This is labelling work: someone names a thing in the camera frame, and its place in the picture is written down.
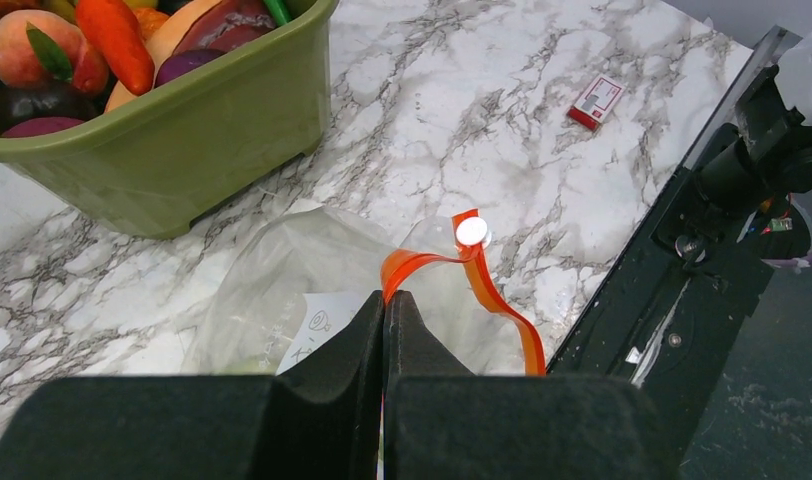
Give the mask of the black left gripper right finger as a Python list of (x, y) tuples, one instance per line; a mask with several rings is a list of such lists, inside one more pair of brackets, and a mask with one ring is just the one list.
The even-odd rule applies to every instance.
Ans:
[(413, 296), (385, 309), (388, 479), (675, 479), (652, 402), (608, 376), (480, 376), (428, 329)]

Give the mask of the clear zip bag orange zipper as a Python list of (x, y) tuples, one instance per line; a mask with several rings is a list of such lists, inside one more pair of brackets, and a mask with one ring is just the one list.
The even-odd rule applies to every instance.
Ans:
[(473, 216), (483, 218), (471, 209), (422, 219), (400, 243), (331, 207), (270, 222), (219, 286), (184, 371), (280, 374), (342, 331), (378, 290), (387, 304), (410, 293), (429, 331), (470, 371), (544, 374), (540, 335), (495, 286), (489, 245), (456, 241), (455, 227)]

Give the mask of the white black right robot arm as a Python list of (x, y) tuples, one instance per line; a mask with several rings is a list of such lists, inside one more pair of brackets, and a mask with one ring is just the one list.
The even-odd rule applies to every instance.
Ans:
[(697, 190), (728, 215), (812, 190), (812, 30), (761, 69), (735, 105), (737, 137), (700, 168)]

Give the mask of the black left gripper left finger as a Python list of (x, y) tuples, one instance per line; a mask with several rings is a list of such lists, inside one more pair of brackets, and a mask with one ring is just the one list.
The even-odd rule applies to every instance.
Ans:
[(376, 292), (277, 376), (47, 382), (0, 438), (0, 479), (372, 479), (383, 319)]

